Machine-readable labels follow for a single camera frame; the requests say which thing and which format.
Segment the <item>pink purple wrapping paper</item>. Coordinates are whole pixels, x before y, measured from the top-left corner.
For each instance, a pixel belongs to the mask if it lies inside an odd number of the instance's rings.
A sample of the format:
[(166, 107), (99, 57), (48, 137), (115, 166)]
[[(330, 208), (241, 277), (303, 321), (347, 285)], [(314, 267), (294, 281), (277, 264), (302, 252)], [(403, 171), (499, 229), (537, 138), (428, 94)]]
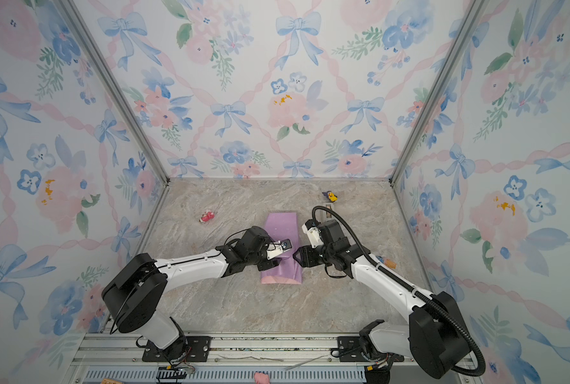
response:
[(261, 283), (300, 285), (303, 282), (302, 267), (293, 254), (300, 246), (298, 217), (295, 212), (270, 213), (264, 230), (275, 241), (289, 240), (292, 248), (275, 258), (279, 265), (261, 272)]

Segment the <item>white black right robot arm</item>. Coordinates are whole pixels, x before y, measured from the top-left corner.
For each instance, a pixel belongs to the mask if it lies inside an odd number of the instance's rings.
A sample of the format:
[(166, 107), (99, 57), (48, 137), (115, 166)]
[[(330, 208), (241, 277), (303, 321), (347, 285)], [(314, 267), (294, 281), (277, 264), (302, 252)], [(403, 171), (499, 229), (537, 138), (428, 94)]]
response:
[(349, 246), (341, 252), (333, 246), (302, 246), (294, 253), (294, 260), (303, 268), (335, 267), (375, 291), (408, 321), (407, 326), (376, 323), (363, 329), (360, 337), (366, 355), (376, 352), (412, 357), (434, 379), (448, 371), (471, 377), (485, 373), (485, 357), (449, 294), (432, 294), (413, 285), (363, 246)]

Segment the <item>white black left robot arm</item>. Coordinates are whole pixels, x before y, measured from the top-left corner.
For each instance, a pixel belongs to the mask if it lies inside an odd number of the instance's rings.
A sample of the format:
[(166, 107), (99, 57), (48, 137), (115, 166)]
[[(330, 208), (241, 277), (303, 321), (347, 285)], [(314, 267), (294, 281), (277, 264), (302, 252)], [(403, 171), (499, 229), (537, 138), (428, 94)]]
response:
[(102, 300), (114, 320), (112, 331), (138, 333), (156, 348), (160, 358), (181, 363), (191, 348), (179, 324), (159, 312), (163, 295), (187, 284), (235, 275), (248, 266), (258, 270), (277, 267), (280, 255), (290, 248), (290, 243), (262, 239), (246, 246), (239, 239), (177, 259), (138, 254), (102, 291)]

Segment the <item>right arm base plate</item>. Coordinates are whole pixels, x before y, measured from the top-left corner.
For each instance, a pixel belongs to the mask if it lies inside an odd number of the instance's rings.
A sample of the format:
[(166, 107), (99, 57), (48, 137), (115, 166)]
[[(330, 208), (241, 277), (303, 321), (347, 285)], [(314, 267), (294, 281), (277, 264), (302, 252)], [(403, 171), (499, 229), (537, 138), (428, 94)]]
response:
[(388, 362), (389, 358), (393, 358), (394, 363), (404, 362), (401, 355), (379, 352), (368, 336), (339, 336), (331, 357), (338, 358), (341, 363), (377, 364)]

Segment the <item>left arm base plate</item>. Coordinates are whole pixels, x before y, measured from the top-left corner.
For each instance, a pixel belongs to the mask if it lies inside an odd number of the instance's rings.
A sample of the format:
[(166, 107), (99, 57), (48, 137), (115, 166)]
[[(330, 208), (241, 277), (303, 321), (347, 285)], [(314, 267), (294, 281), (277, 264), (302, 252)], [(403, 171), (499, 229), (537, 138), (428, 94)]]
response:
[(210, 336), (186, 336), (166, 349), (160, 349), (148, 340), (143, 348), (144, 363), (206, 363), (211, 349)]

